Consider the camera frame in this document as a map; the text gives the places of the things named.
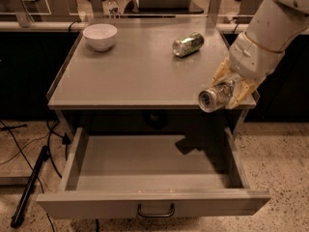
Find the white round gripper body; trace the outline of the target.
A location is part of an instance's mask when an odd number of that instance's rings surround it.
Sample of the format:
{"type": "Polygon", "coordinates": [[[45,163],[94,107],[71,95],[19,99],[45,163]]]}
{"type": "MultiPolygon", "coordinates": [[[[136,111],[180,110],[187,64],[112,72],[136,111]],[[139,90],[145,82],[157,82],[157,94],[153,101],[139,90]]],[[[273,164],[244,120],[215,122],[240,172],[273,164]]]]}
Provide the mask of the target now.
{"type": "Polygon", "coordinates": [[[229,48],[233,69],[243,78],[264,78],[274,72],[284,52],[268,51],[240,33],[229,48]]]}

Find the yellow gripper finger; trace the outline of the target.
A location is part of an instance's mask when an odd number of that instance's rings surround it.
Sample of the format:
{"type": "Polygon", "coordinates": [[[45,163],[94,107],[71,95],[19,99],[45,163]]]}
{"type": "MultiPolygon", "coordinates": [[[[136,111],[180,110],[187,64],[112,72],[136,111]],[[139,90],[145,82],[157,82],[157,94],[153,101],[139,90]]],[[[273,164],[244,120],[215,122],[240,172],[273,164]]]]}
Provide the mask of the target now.
{"type": "Polygon", "coordinates": [[[211,86],[215,86],[220,83],[228,81],[239,81],[239,80],[240,76],[237,73],[236,67],[230,61],[230,58],[226,57],[224,61],[216,69],[211,80],[211,86]]]}
{"type": "Polygon", "coordinates": [[[242,101],[247,99],[262,83],[260,78],[244,78],[235,81],[231,98],[225,105],[228,109],[234,109],[242,101]]]}

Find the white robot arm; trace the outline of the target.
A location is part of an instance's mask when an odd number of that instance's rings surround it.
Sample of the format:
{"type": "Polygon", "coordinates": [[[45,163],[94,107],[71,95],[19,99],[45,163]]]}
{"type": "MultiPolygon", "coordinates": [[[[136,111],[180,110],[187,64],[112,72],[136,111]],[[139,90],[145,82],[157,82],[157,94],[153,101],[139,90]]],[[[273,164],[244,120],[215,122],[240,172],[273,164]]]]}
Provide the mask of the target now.
{"type": "Polygon", "coordinates": [[[247,28],[230,46],[229,56],[216,70],[214,88],[230,84],[228,99],[214,95],[211,108],[233,109],[274,72],[287,46],[308,28],[309,0],[263,0],[247,28]]]}

